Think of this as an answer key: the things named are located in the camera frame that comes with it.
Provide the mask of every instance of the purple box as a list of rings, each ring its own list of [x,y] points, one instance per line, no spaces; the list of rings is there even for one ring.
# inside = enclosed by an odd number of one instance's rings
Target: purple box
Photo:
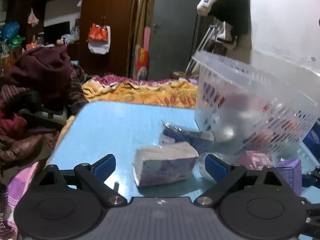
[[[300,196],[302,192],[301,160],[290,159],[275,165],[277,171],[284,177],[294,192]]]

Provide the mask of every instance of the yellow floral blanket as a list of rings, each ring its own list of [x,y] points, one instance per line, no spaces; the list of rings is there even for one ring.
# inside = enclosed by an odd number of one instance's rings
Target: yellow floral blanket
[[[118,101],[135,104],[173,106],[195,108],[198,86],[181,80],[162,84],[156,87],[137,86],[132,83],[120,83],[114,86],[103,87],[98,81],[89,80],[82,86],[84,96],[89,102]],[[57,144],[73,123],[71,116],[60,132]]]

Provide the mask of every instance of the white wall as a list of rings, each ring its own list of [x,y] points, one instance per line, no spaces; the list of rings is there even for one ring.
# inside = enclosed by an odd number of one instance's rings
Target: white wall
[[[70,21],[70,28],[75,25],[76,19],[81,16],[79,0],[53,0],[45,7],[44,26]]]
[[[252,50],[240,47],[228,56],[270,72],[320,103],[320,0],[251,0],[250,7]]]
[[[0,0],[0,23],[4,22],[6,18],[6,2]]]

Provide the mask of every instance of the gray gripper base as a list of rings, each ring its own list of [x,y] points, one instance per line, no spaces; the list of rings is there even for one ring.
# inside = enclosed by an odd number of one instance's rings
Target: gray gripper base
[[[112,208],[81,240],[244,240],[226,228],[210,208],[188,197],[140,198]]]

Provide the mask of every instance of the white translucent basket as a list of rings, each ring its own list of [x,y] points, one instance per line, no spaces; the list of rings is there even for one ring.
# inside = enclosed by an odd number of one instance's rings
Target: white translucent basket
[[[205,51],[193,59],[201,65],[195,120],[214,133],[217,152],[267,150],[286,158],[320,116],[315,101],[269,73]]]

